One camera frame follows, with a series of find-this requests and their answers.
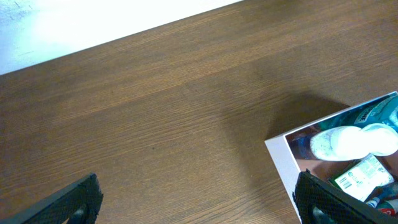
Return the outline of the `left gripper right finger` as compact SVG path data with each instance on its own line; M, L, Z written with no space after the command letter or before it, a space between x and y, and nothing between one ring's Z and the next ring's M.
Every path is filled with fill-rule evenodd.
M397 224L397 218L320 180L309 170L299 173L292 198L302 223Z

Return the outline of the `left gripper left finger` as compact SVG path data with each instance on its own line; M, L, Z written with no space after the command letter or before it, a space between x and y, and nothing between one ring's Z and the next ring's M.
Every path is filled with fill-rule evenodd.
M94 223L99 215L103 194L97 175L92 173L34 203L1 224Z

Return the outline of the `green white floss packet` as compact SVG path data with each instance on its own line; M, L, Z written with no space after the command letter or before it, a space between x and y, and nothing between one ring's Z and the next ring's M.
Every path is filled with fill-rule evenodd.
M394 178L381 162L368 154L329 182L346 194L364 202L377 187L393 183Z

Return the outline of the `clear hand soap pump bottle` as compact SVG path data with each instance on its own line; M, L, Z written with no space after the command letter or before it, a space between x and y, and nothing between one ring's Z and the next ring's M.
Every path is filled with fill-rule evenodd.
M368 154L390 156L397 151L397 131L382 123L364 128L339 126L314 135L309 148L322 161L349 161Z

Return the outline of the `Colgate toothpaste tube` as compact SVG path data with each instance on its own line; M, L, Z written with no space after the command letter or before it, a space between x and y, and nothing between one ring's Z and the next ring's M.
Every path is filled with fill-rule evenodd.
M397 215L397 199L386 200L377 205L376 209L386 215L394 217Z

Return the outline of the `teal mouthwash bottle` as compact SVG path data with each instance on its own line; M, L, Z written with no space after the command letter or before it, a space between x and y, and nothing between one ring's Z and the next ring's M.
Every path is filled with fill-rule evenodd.
M388 125L397 131L397 95L385 96L321 121L318 125L321 130L327 130L338 126L364 128L374 123Z

